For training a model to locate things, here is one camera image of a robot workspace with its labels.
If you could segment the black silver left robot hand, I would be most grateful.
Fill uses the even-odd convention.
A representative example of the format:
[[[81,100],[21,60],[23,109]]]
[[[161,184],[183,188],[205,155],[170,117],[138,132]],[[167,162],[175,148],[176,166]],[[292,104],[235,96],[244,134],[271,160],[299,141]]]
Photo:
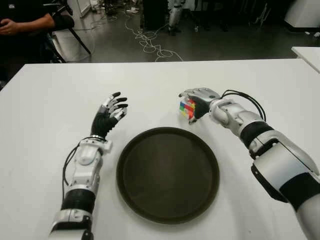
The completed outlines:
[[[91,125],[91,136],[105,139],[109,131],[127,115],[127,98],[120,95],[121,92],[115,92],[100,105]]]

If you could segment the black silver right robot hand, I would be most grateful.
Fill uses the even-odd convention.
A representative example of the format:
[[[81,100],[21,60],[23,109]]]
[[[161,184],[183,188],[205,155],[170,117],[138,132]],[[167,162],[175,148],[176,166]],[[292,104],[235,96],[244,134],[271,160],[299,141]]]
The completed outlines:
[[[213,100],[221,97],[217,92],[206,87],[187,89],[178,96],[192,100],[195,103],[193,116],[188,120],[190,125],[207,114],[210,111],[210,105]]]

